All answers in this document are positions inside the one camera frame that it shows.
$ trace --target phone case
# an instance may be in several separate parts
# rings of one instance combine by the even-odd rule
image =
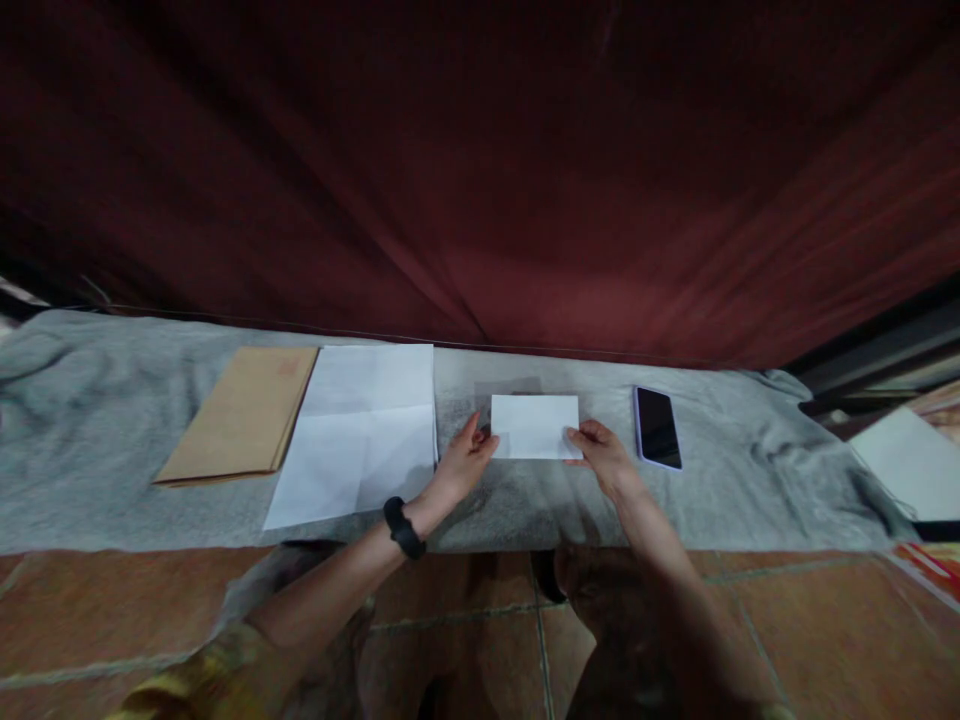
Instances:
[[[673,398],[670,397],[668,393],[663,392],[663,390],[655,390],[654,388],[644,387],[643,385],[633,386],[633,420],[637,425],[637,455],[640,456],[641,460],[648,462],[651,465],[662,467],[670,472],[683,472],[683,467],[670,467],[669,465],[658,463],[656,460],[651,460],[643,454],[643,442],[640,440],[640,395],[637,393],[637,390],[649,390],[650,392],[666,395],[668,398],[670,398],[670,414],[673,416],[673,427],[677,431],[677,449],[680,451],[680,465],[683,465],[683,443],[680,440],[680,425],[677,423],[677,414],[673,409]]]

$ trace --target brown envelope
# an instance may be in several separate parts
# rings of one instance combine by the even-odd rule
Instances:
[[[153,481],[206,485],[276,472],[317,348],[242,347]]]

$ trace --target black phone screen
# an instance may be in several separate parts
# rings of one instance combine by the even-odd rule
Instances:
[[[637,388],[637,415],[640,455],[651,462],[682,469],[670,398],[663,393]]]

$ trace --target curtain fold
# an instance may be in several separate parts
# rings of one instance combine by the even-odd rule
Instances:
[[[8,16],[8,251],[114,303],[765,368],[960,270],[951,2]]]

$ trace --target hand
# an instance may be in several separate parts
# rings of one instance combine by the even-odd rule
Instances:
[[[433,479],[423,491],[422,497],[448,505],[448,511],[453,510],[480,482],[480,476],[500,444],[496,435],[486,437],[477,430],[479,420],[480,413],[475,412],[450,441]]]
[[[597,474],[600,489],[617,502],[649,493],[640,474],[630,462],[626,448],[610,428],[596,420],[580,423],[580,430],[567,428],[567,437],[583,451],[583,460],[564,460],[567,465],[588,467]]]

